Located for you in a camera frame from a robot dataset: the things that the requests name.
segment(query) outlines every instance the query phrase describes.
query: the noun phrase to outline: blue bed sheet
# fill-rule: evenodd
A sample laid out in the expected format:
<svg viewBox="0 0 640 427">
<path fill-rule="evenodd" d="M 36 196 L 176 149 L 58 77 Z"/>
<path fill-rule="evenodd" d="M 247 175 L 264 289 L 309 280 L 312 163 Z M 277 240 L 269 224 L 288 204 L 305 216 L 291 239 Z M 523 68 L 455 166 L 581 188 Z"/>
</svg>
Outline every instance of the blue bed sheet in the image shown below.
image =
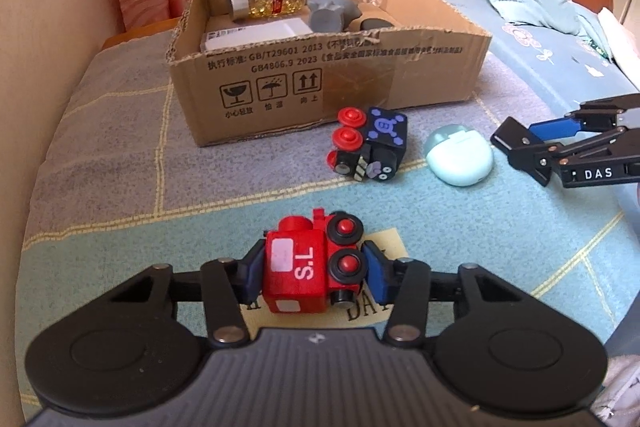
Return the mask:
<svg viewBox="0 0 640 427">
<path fill-rule="evenodd" d="M 580 102 L 638 92 L 615 63 L 573 35 L 507 23 L 488 0 L 443 0 L 492 33 L 490 51 L 558 116 Z"/>
</svg>

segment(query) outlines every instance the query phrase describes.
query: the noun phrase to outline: white bottle cap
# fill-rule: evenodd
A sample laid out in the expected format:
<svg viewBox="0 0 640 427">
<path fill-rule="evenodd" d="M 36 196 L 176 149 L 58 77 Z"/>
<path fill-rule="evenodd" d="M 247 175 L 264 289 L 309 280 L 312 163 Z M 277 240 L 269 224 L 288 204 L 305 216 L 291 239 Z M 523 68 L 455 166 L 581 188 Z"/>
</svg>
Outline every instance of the white bottle cap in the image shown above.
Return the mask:
<svg viewBox="0 0 640 427">
<path fill-rule="evenodd" d="M 244 19 L 249 13 L 249 0 L 229 0 L 229 15 L 232 20 Z"/>
</svg>

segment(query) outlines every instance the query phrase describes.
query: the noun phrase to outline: metal screw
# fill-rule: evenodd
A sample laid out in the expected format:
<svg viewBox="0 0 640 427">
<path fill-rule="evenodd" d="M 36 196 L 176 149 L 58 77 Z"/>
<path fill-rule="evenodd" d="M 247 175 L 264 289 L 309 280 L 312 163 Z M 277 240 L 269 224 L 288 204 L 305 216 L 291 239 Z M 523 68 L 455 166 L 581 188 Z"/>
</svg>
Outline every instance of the metal screw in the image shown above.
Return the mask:
<svg viewBox="0 0 640 427">
<path fill-rule="evenodd" d="M 408 324 L 399 324 L 389 330 L 389 336 L 398 342 L 413 342 L 420 338 L 420 330 Z"/>
<path fill-rule="evenodd" d="M 219 343 L 235 344 L 244 340 L 244 331 L 238 326 L 223 326 L 214 331 L 213 338 Z"/>
</svg>

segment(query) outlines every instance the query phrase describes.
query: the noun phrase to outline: cardboard box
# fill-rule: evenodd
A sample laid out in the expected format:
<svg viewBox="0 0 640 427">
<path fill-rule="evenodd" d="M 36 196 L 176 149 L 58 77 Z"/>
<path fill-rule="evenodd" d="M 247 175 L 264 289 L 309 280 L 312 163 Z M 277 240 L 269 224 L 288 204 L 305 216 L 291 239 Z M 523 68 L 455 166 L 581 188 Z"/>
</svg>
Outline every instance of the cardboard box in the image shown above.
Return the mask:
<svg viewBox="0 0 640 427">
<path fill-rule="evenodd" d="M 360 9 L 348 33 L 202 53 L 205 32 L 247 22 L 231 22 L 227 0 L 190 0 L 167 60 L 196 144 L 308 128 L 335 121 L 345 106 L 400 109 L 471 96 L 491 34 L 441 0 Z M 308 9 L 298 16 L 306 20 Z M 396 27 L 359 32 L 370 17 Z"/>
</svg>

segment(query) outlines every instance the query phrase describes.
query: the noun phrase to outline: gray plastic figurine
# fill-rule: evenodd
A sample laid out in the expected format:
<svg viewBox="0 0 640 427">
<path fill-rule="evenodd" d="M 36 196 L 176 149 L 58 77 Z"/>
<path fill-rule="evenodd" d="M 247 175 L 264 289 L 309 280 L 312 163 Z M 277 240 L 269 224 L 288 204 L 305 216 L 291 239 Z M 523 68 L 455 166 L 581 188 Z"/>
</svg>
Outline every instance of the gray plastic figurine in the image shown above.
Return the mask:
<svg viewBox="0 0 640 427">
<path fill-rule="evenodd" d="M 352 21 L 362 17 L 358 5 L 352 0 L 307 0 L 311 10 L 308 25 L 315 33 L 339 33 Z"/>
</svg>

